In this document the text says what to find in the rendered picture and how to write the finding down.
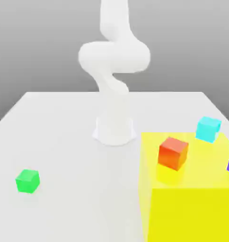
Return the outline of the small cyan cube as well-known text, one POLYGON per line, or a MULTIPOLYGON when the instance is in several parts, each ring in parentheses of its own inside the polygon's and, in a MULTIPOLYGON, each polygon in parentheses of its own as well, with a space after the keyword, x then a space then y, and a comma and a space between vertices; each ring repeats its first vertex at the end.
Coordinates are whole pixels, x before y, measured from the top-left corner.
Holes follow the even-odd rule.
POLYGON ((220 127, 221 120, 204 116, 198 121, 195 137, 213 143, 220 131, 220 127))

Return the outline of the large yellow box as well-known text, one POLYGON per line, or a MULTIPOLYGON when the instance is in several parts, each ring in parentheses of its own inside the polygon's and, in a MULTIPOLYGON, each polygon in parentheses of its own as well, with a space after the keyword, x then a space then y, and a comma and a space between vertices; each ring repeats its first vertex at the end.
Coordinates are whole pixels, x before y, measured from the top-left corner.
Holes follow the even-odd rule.
POLYGON ((144 242, 229 242, 229 139, 214 143, 192 132, 144 132, 138 193, 144 242), (175 171, 158 163, 168 137, 187 142, 188 154, 175 171))

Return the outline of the small green cube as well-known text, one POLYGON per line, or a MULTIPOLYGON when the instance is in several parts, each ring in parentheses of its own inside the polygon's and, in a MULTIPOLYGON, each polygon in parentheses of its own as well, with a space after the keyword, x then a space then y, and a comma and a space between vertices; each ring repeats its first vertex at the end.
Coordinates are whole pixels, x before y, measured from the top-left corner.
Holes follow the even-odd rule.
POLYGON ((40 184, 39 172, 24 169, 16 178, 17 190, 19 192, 32 194, 40 184))

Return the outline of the small red cube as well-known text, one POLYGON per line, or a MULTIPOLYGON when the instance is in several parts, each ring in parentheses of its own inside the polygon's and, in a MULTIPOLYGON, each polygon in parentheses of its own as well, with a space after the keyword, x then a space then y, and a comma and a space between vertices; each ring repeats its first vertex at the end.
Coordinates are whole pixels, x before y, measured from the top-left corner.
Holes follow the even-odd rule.
POLYGON ((178 171, 187 158, 189 143, 168 137, 159 146, 158 163, 178 171))

